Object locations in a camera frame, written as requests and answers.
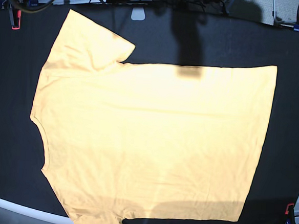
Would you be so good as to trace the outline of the yellow t-shirt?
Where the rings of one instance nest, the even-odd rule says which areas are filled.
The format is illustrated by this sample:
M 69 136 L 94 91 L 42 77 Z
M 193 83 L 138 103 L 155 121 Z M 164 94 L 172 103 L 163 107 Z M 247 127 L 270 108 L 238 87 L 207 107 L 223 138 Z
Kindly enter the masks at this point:
M 267 133 L 277 67 L 131 64 L 134 44 L 70 10 L 30 119 L 74 224 L 237 221 Z

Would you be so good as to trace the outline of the grey tab at table edge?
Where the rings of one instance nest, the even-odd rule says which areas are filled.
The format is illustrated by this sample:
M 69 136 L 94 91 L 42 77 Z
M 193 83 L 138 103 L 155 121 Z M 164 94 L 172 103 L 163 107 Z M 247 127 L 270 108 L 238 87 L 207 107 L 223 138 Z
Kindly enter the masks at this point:
M 142 7 L 134 7 L 131 12 L 131 19 L 134 21 L 144 21 L 146 19 L 145 10 Z

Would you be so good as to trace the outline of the black table cloth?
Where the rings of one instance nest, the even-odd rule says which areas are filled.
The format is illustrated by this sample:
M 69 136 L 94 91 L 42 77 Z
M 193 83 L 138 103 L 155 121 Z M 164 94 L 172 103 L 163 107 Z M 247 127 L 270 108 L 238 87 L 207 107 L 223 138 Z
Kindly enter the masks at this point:
M 136 45 L 131 63 L 227 67 L 276 65 L 271 119 L 248 199 L 238 222 L 126 220 L 124 224 L 283 224 L 285 209 L 299 212 L 299 34 L 206 13 L 146 8 L 143 21 L 125 6 L 73 5 L 72 9 Z M 52 6 L 22 16 L 10 28 L 0 11 L 0 198 L 63 216 L 41 173 L 44 152 L 30 111 L 38 75 L 67 16 Z

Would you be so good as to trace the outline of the red clamp far left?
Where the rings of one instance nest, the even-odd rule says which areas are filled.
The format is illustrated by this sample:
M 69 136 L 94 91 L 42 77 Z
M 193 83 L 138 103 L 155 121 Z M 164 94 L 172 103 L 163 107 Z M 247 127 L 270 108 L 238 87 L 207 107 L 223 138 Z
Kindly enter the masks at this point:
M 10 18 L 10 24 L 12 27 L 12 30 L 20 30 L 20 24 L 21 24 L 21 10 L 16 9 L 13 5 L 10 3 L 8 4 L 8 12 L 9 12 L 9 18 Z

